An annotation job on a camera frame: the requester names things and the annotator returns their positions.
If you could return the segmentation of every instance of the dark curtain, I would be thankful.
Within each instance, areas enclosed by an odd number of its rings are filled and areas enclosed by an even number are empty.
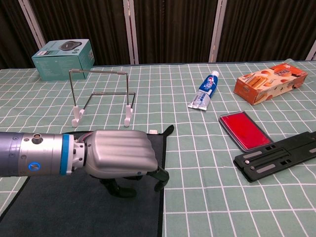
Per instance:
[[[0,0],[0,69],[33,68],[38,49],[18,0]]]
[[[139,63],[208,62],[217,0],[134,0]]]
[[[305,60],[316,0],[228,0],[217,61]]]
[[[122,0],[30,0],[46,41],[90,39],[94,65],[130,64]]]

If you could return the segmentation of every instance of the orange box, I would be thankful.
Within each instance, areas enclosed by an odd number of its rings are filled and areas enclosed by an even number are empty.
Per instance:
[[[287,63],[282,63],[255,73],[239,77],[234,93],[252,105],[299,88],[307,73]]]

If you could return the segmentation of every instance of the green grid tablecloth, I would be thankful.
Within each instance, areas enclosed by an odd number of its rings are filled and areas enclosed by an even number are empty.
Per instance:
[[[236,78],[278,62],[102,67],[130,74],[137,93],[131,126],[124,127],[124,96],[95,97],[81,125],[71,127],[67,81],[44,82],[35,69],[0,71],[0,131],[62,133],[73,130],[136,129],[159,132],[169,125],[163,236],[316,236],[316,159],[248,183],[234,167],[241,151],[218,117],[246,111],[274,141],[316,131],[316,61],[296,62],[309,76],[298,89],[251,106],[232,93]],[[220,72],[207,112],[187,108],[202,81]],[[75,82],[78,105],[93,91],[125,91],[125,77],[90,74]],[[0,212],[24,177],[0,179]]]

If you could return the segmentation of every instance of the toothpaste tube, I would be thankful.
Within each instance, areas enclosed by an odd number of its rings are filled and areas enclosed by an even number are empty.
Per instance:
[[[194,100],[190,104],[188,104],[189,108],[206,111],[207,106],[211,101],[211,97],[215,92],[218,76],[218,71],[211,72],[211,75],[209,75],[199,87]]]

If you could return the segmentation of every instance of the dark fabric mat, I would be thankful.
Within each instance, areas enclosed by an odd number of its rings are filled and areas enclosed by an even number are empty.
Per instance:
[[[164,167],[166,136],[148,135],[159,165]],[[163,191],[156,179],[117,179],[137,191],[134,198],[109,195],[98,179],[83,169],[70,176],[31,177],[1,216],[1,237],[155,237],[161,236]]]

